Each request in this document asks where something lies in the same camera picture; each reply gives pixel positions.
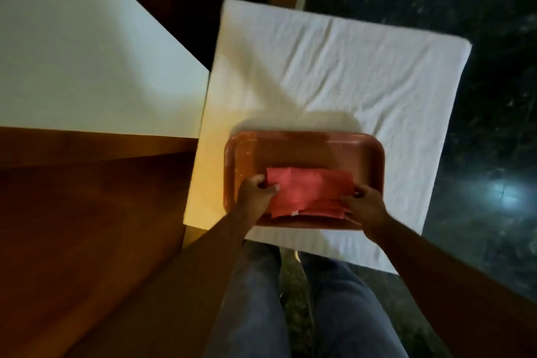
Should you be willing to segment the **person's right hand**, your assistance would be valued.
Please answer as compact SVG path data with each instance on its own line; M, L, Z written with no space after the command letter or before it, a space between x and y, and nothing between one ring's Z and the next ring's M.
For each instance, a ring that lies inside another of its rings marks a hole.
M358 210L349 210L351 220L361 226L366 237L377 245L388 233L394 220L388 213L382 195L368 185L358 185L354 194L359 198Z

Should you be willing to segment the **person's left hand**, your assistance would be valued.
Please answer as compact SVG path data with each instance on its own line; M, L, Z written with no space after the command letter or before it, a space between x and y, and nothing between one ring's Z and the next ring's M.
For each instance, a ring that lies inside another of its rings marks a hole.
M275 197L275 195L263 195L258 188L259 185L265 185L264 174L246 178L238 189L237 206L252 225L265 214L272 198Z

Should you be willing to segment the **red cloth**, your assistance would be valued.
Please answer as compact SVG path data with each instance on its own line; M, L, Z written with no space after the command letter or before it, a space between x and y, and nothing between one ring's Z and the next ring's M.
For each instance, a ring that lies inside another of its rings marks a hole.
M270 167L266 169L266 182L279 186L268 208L272 218L304 215L344 219L347 209L341 198L354 194L349 171Z

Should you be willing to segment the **person's left forearm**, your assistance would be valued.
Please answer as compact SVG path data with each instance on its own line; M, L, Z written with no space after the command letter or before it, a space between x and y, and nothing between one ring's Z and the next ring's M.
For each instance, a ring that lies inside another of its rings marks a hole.
M237 206L65 358L201 358L245 236L263 213Z

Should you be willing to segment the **person's right forearm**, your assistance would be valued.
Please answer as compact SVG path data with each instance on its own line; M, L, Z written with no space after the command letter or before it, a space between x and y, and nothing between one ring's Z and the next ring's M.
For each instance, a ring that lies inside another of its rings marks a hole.
M537 305L385 216L363 227L454 358L537 358Z

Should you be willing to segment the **red plastic tray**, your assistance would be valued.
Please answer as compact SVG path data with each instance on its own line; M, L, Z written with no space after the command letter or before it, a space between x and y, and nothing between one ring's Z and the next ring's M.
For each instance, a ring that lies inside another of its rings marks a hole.
M245 178L270 167L322 168L348 171L353 183L383 192L385 150L373 136L350 132L241 131L225 145L223 205L236 204Z

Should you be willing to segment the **white towel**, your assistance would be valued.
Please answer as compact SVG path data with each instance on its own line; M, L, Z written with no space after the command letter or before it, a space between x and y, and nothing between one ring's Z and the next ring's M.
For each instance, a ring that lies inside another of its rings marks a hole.
M225 215L225 144L239 131L362 132L386 152L388 211L422 234L465 38L226 0L184 224Z

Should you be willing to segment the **person's blue jeans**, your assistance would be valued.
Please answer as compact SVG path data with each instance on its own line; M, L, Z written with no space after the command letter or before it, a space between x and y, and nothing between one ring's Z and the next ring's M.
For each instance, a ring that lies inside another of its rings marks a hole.
M203 358L292 358L292 335L313 358L409 358L371 288L350 265L297 254L306 290L283 294L277 246L246 240Z

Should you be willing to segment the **white mattress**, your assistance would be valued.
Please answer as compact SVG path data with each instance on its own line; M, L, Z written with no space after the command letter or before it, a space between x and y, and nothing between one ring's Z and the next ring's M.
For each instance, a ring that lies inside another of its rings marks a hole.
M208 81L136 0L0 0L0 126L198 138Z

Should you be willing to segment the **brown wooden bed frame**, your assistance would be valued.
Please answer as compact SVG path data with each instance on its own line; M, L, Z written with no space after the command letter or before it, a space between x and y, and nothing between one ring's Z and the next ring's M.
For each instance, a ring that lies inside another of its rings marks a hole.
M136 1L211 69L224 0ZM0 126L0 358L65 358L183 251L197 145Z

